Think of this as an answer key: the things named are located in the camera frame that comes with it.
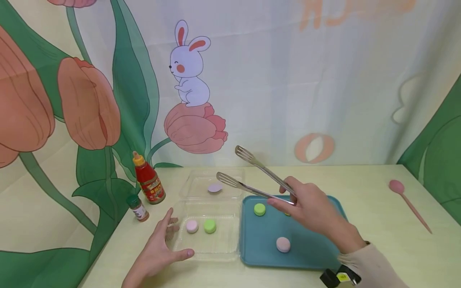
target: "table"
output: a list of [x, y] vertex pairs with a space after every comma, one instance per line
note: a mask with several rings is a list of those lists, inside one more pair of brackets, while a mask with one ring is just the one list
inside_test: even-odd
[[[150, 219], [138, 223], [128, 211], [81, 288], [120, 287], [151, 235], [157, 221], [179, 200], [179, 191], [194, 168], [156, 169], [166, 199], [146, 204]], [[336, 197], [365, 240], [386, 255], [410, 287], [458, 287], [461, 264], [461, 227], [402, 165], [270, 167], [281, 178], [292, 175], [313, 182]], [[277, 184], [255, 167], [244, 167], [245, 182], [263, 191], [278, 191]], [[387, 187], [392, 179], [405, 185], [405, 194], [433, 231], [424, 228], [404, 200]], [[246, 267], [240, 260], [176, 263], [145, 287], [319, 287], [320, 272]]]

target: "plastic spoon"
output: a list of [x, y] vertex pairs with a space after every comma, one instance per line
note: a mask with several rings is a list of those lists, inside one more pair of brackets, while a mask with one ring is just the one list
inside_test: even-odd
[[421, 215], [418, 213], [418, 211], [416, 210], [416, 208], [413, 206], [413, 204], [411, 204], [410, 200], [408, 200], [408, 198], [403, 194], [403, 192], [405, 192], [405, 186], [402, 184], [402, 182], [398, 181], [398, 180], [391, 180], [389, 182], [389, 188], [399, 194], [400, 196], [402, 196], [402, 198], [405, 200], [405, 202], [408, 204], [408, 206], [410, 207], [411, 211], [413, 211], [413, 213], [416, 215], [416, 217], [421, 221], [421, 223], [424, 225], [424, 227], [426, 227], [427, 231], [429, 231], [429, 233], [432, 234], [432, 231], [431, 231], [431, 228], [429, 228], [429, 226], [427, 225], [426, 221], [424, 221], [424, 219], [421, 217]]

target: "backdrop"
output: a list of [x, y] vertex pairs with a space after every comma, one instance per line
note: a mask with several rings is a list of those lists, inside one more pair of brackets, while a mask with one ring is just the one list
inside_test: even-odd
[[400, 158], [461, 223], [460, 12], [0, 0], [0, 282], [77, 287], [139, 191], [133, 150], [155, 167], [245, 165], [235, 145], [266, 165]]

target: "yellow bottle cap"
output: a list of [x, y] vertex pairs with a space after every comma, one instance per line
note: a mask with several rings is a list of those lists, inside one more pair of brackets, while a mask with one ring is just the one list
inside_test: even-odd
[[146, 163], [146, 160], [144, 160], [144, 157], [142, 155], [139, 155], [138, 152], [133, 151], [133, 163], [135, 166], [141, 166], [144, 163]]

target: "tongs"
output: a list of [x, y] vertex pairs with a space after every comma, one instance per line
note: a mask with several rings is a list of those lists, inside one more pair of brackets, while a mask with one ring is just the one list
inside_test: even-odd
[[[282, 186], [283, 188], [285, 188], [286, 191], [288, 191], [291, 195], [295, 196], [296, 197], [296, 194], [295, 192], [293, 191], [293, 189], [285, 182], [283, 181], [282, 179], [280, 179], [280, 177], [278, 177], [277, 175], [275, 175], [272, 171], [270, 171], [267, 167], [264, 166], [264, 164], [262, 164], [260, 161], [258, 161], [256, 159], [256, 157], [250, 152], [248, 151], [247, 149], [243, 148], [242, 146], [239, 146], [237, 145], [235, 147], [235, 154], [237, 154], [238, 157], [242, 158], [243, 160], [247, 161], [248, 163], [250, 163], [251, 165], [253, 166], [256, 166], [258, 167], [259, 169], [261, 169], [264, 173], [266, 173], [270, 178], [272, 178], [275, 182], [277, 182], [280, 186]], [[293, 202], [291, 201], [287, 201], [285, 199], [282, 199], [282, 198], [279, 198], [277, 196], [274, 196], [274, 195], [271, 195], [271, 194], [268, 194], [266, 192], [262, 192], [258, 189], [255, 189], [253, 187], [250, 187], [248, 185], [245, 185], [243, 184], [242, 182], [239, 182], [237, 181], [236, 179], [232, 178], [231, 176], [229, 175], [226, 175], [222, 172], [218, 172], [216, 174], [216, 178], [221, 181], [222, 183], [226, 184], [226, 185], [229, 185], [231, 187], [234, 187], [234, 188], [238, 188], [238, 189], [241, 189], [241, 190], [244, 190], [244, 191], [247, 191], [247, 192], [250, 192], [250, 193], [253, 193], [255, 195], [259, 195], [259, 196], [263, 196], [263, 197], [266, 197], [266, 198], [274, 198], [274, 199], [279, 199], [283, 202], [286, 202], [288, 204], [291, 204], [291, 205], [295, 205]]]

